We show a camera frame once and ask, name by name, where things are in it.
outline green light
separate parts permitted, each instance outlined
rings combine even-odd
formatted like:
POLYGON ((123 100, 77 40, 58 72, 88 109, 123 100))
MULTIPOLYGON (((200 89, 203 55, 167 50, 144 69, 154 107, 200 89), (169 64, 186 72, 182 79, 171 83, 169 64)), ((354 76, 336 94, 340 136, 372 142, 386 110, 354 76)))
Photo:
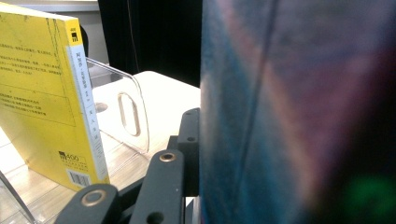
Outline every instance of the green light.
POLYGON ((356 177, 346 186, 343 206, 352 222, 396 222, 395 182, 382 176, 356 177))

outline publisher logo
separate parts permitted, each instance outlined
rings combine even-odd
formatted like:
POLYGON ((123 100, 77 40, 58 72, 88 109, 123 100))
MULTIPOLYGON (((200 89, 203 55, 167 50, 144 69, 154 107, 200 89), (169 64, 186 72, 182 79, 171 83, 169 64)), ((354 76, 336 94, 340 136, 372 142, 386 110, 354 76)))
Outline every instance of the publisher logo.
POLYGON ((77 33, 76 33, 76 32, 73 32, 73 33, 72 33, 72 40, 73 40, 73 42, 77 42, 77 41, 78 41, 77 33))
POLYGON ((64 152, 59 151, 59 155, 61 156, 61 159, 62 159, 62 160, 67 160, 66 154, 65 154, 64 152))
POLYGON ((61 157, 61 159, 63 161, 81 161, 81 159, 83 159, 82 157, 76 156, 76 155, 72 155, 72 154, 68 154, 62 151, 59 151, 59 156, 61 157))

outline book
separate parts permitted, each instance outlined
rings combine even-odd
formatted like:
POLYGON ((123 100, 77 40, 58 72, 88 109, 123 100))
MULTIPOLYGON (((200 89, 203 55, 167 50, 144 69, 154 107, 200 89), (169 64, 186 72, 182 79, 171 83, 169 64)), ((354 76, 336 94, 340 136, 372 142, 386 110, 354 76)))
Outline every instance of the book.
POLYGON ((70 189, 109 183, 77 18, 0 3, 0 127, 70 189))

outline black metal bracket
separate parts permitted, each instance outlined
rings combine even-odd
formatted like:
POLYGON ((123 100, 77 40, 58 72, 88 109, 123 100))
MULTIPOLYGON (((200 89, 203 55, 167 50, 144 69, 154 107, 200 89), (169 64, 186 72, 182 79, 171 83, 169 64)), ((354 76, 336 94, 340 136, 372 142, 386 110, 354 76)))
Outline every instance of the black metal bracket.
POLYGON ((82 189, 56 223, 185 223, 185 197, 198 196, 199 112, 183 114, 179 136, 152 157, 144 178, 120 191, 106 184, 82 189))

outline blurry fabric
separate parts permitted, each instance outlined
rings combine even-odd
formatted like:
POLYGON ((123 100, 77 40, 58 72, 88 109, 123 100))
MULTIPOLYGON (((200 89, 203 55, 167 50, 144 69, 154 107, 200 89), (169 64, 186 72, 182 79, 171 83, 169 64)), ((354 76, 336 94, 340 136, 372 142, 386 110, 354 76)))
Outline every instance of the blurry fabric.
POLYGON ((203 11, 203 222, 392 217, 396 1, 205 0, 203 11))

